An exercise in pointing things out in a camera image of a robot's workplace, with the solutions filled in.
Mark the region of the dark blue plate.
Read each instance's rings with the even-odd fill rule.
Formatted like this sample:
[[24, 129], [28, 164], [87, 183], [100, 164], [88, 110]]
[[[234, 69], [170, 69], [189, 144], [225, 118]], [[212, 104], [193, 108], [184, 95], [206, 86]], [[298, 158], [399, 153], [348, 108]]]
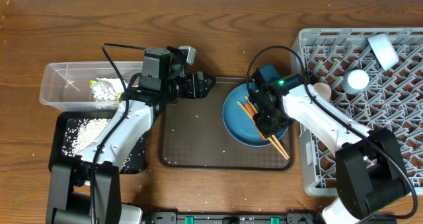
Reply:
[[223, 103], [223, 122], [227, 131], [238, 142], [251, 147], [265, 147], [271, 143], [263, 140], [255, 127], [253, 121], [245, 113], [245, 111], [238, 105], [240, 101], [243, 105], [247, 102], [248, 95], [246, 84], [239, 85], [233, 89]]

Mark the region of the wooden chopstick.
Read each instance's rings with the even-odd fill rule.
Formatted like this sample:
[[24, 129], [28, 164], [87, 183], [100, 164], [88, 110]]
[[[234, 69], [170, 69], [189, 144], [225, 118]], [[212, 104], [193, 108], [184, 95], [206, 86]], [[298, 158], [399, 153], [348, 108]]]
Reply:
[[[249, 117], [252, 120], [252, 122], [255, 123], [255, 121], [253, 120], [253, 116], [258, 113], [258, 110], [250, 102], [248, 96], [245, 96], [245, 99], [246, 99], [246, 104], [245, 104], [246, 111], [249, 114]], [[275, 135], [271, 135], [269, 137], [264, 137], [263, 134], [260, 132], [260, 130], [258, 128], [256, 128], [256, 129], [258, 131], [259, 136], [263, 140], [268, 140], [286, 160], [289, 159], [289, 155], [288, 155], [287, 151], [283, 148], [282, 144], [279, 142], [278, 138]]]
[[[253, 116], [249, 113], [249, 111], [246, 109], [246, 106], [241, 102], [237, 101], [237, 104], [242, 108], [242, 110], [247, 114], [247, 116], [252, 120], [252, 122], [255, 124], [255, 121], [253, 120]], [[265, 137], [267, 141], [269, 141], [276, 149], [277, 151], [282, 155], [282, 157], [285, 160], [289, 159], [289, 155], [286, 152], [286, 150], [283, 148], [282, 144], [279, 142], [277, 137], [275, 135], [272, 135], [270, 137]]]

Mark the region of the pink cup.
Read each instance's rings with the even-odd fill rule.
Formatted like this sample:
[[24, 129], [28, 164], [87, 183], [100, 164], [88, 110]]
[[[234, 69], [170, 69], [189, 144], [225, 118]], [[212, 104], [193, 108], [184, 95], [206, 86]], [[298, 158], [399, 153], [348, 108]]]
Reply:
[[332, 91], [328, 84], [326, 83], [315, 83], [313, 85], [315, 91], [319, 95], [318, 100], [326, 101], [327, 103], [330, 102]]

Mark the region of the yellow snack wrapper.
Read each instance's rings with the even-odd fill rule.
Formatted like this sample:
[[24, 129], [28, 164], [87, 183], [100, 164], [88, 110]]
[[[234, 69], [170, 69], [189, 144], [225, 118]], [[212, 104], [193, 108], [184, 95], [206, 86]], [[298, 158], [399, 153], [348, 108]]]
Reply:
[[124, 92], [124, 87], [119, 79], [97, 78], [90, 81], [91, 93], [94, 101], [118, 101]]

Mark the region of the light blue cup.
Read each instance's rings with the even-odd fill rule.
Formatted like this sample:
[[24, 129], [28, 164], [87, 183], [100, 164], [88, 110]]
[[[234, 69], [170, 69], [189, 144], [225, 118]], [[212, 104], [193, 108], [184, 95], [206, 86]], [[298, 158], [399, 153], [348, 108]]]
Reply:
[[347, 94], [358, 94], [369, 84], [369, 75], [361, 69], [347, 72], [341, 81], [341, 87]]

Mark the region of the pile of white rice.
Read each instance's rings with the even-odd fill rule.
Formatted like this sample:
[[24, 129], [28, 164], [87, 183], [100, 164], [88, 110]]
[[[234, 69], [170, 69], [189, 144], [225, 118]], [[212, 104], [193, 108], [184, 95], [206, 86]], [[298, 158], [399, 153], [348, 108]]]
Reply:
[[[108, 125], [106, 118], [72, 118], [66, 123], [61, 154], [74, 157], [86, 148]], [[148, 134], [143, 134], [126, 157], [121, 174], [137, 174], [145, 169], [145, 148]]]

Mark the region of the light blue rice bowl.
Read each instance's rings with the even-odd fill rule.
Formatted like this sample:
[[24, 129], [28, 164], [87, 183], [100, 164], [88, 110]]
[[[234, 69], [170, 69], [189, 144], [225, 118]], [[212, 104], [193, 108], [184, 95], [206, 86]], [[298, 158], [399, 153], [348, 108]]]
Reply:
[[386, 34], [369, 37], [367, 41], [384, 71], [399, 62], [399, 57]]

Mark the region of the brown sausage piece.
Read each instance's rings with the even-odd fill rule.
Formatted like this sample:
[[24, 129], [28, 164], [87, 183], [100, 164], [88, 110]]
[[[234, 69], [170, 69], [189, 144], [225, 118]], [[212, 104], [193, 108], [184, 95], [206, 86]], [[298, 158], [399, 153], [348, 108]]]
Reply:
[[[254, 111], [253, 107], [250, 105], [249, 101], [247, 101], [247, 103], [245, 104], [246, 109], [249, 111], [249, 113], [251, 114], [251, 116], [254, 116], [256, 114], [256, 112]], [[257, 132], [259, 134], [259, 136], [263, 139], [266, 140], [266, 138], [263, 136], [263, 134], [257, 129]]]

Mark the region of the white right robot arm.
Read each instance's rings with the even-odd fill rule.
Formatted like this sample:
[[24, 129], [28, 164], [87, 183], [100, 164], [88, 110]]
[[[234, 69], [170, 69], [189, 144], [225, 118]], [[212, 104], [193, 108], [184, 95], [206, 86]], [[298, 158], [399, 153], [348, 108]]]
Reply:
[[372, 130], [323, 99], [303, 77], [280, 77], [272, 64], [252, 74], [253, 119], [264, 137], [294, 121], [306, 127], [332, 153], [337, 199], [322, 210], [325, 223], [359, 223], [411, 192], [397, 138], [387, 128]]

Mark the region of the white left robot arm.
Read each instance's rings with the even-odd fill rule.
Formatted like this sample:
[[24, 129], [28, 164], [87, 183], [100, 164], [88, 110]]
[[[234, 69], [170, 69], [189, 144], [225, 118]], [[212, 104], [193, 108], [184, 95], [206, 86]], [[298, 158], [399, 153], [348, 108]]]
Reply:
[[205, 98], [216, 82], [206, 73], [186, 70], [196, 54], [191, 46], [143, 52], [141, 71], [121, 82], [124, 92], [116, 113], [100, 134], [73, 157], [52, 148], [47, 223], [142, 222], [142, 209], [121, 201], [122, 165], [167, 104]]

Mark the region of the grey dishwasher rack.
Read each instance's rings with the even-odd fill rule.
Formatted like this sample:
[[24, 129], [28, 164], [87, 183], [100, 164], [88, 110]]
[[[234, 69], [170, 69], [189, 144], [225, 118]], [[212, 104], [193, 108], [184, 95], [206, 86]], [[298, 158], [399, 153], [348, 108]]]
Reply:
[[[368, 39], [384, 34], [399, 62], [385, 71]], [[326, 83], [330, 102], [339, 111], [373, 130], [387, 128], [399, 141], [410, 181], [422, 194], [422, 29], [421, 28], [306, 28], [292, 48], [307, 65], [311, 83]], [[362, 69], [369, 75], [365, 91], [342, 90], [345, 73]]]

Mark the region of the clear plastic waste bin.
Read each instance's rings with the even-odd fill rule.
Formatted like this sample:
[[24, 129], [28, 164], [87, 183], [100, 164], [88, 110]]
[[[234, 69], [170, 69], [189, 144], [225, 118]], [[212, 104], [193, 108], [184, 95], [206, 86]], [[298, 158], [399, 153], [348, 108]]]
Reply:
[[118, 101], [96, 101], [91, 82], [116, 79], [118, 76], [107, 61], [50, 63], [44, 70], [40, 103], [62, 112], [115, 110]]

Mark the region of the black waste tray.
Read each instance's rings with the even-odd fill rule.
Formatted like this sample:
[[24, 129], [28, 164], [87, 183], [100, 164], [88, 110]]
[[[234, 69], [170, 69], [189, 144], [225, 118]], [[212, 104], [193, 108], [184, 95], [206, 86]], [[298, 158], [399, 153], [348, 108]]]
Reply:
[[[56, 121], [56, 128], [50, 152], [48, 163], [49, 171], [52, 170], [54, 163], [65, 157], [74, 157], [77, 153], [77, 138], [82, 127], [87, 127], [88, 123], [95, 121], [101, 125], [97, 132], [104, 129], [106, 124], [113, 117], [113, 110], [97, 110], [88, 112], [63, 112]], [[130, 154], [127, 156], [122, 168], [121, 174], [138, 174], [145, 170], [145, 150], [148, 133], [144, 133], [137, 141]]]

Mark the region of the brown serving tray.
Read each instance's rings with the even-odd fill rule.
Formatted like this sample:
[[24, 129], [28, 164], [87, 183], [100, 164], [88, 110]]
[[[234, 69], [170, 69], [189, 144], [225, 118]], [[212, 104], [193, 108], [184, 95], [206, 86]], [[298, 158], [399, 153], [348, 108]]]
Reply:
[[289, 155], [285, 159], [270, 142], [260, 138], [244, 112], [238, 118], [246, 126], [242, 137], [233, 137], [225, 127], [225, 99], [244, 83], [244, 78], [219, 77], [207, 97], [181, 98], [177, 104], [168, 105], [162, 115], [161, 163], [172, 168], [289, 170], [295, 163], [293, 128], [278, 134]]

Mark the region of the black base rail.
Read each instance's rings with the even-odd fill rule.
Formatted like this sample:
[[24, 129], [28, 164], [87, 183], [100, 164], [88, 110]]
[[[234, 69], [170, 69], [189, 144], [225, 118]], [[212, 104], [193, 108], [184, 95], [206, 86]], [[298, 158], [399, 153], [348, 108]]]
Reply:
[[282, 215], [195, 214], [153, 212], [143, 214], [141, 224], [318, 224], [319, 214], [285, 213]]

